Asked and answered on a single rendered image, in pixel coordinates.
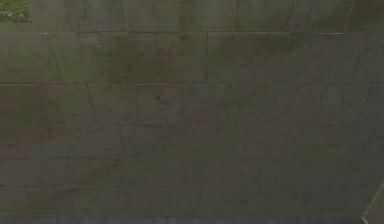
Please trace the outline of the green flowered wall picture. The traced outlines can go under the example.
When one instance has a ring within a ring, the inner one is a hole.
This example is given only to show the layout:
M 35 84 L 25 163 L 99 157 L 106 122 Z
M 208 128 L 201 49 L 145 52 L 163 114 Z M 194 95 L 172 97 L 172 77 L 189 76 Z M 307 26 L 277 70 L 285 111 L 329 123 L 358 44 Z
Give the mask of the green flowered wall picture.
M 30 23 L 27 0 L 0 0 L 0 23 Z

